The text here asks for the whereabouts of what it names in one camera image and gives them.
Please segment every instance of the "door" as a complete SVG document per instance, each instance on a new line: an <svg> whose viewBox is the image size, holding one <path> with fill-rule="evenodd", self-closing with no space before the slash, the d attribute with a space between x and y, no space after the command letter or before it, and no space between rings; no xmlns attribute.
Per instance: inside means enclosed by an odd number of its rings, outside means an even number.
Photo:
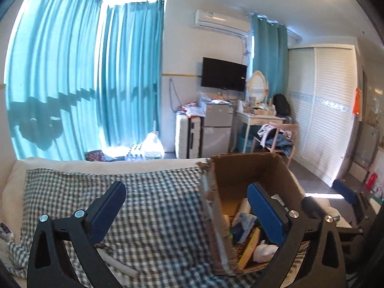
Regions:
<svg viewBox="0 0 384 288"><path fill-rule="evenodd" d="M314 48L289 50L287 98L292 117L299 124L296 154L302 156L308 135L315 87Z"/></svg>
<svg viewBox="0 0 384 288"><path fill-rule="evenodd" d="M314 54L316 95L301 157L330 185L344 160L354 123L356 54L349 48L315 48Z"/></svg>

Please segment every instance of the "backpack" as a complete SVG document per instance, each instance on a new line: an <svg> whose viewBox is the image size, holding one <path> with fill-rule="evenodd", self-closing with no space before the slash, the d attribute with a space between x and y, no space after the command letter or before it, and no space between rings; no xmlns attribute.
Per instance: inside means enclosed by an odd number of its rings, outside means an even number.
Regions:
<svg viewBox="0 0 384 288"><path fill-rule="evenodd" d="M275 105L277 116L285 117L291 115L291 107L283 94L273 96L273 104Z"/></svg>

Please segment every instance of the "cardboard box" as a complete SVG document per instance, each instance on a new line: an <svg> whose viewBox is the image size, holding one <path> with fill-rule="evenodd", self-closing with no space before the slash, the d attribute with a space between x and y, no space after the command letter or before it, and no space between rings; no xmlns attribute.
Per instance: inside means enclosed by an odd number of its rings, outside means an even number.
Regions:
<svg viewBox="0 0 384 288"><path fill-rule="evenodd" d="M250 184L259 182L269 195L279 194L290 210L299 211L303 195L295 180L277 154L228 154L213 156L201 163L200 183L202 218L210 242L214 272L236 275L259 271L266 264L250 263L243 269L237 264L236 249L232 245L223 215L235 216Z"/></svg>

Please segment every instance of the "wall-mounted tv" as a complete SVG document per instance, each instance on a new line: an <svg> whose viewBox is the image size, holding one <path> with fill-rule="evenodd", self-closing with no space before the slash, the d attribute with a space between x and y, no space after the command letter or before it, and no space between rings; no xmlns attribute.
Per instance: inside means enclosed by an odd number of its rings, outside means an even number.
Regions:
<svg viewBox="0 0 384 288"><path fill-rule="evenodd" d="M244 92L246 67L246 65L225 60L204 57L201 86Z"/></svg>

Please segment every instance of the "red object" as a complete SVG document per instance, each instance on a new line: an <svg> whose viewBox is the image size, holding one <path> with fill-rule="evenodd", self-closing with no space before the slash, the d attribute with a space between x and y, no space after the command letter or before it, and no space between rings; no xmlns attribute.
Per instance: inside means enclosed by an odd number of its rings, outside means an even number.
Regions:
<svg viewBox="0 0 384 288"><path fill-rule="evenodd" d="M376 172L373 172L371 177L369 178L367 185L365 186L366 189L371 189L373 184L375 184L375 181L377 178L378 178L378 175L376 174Z"/></svg>
<svg viewBox="0 0 384 288"><path fill-rule="evenodd" d="M104 154L101 150L94 150L92 152L84 153L85 160L87 161L105 161Z"/></svg>

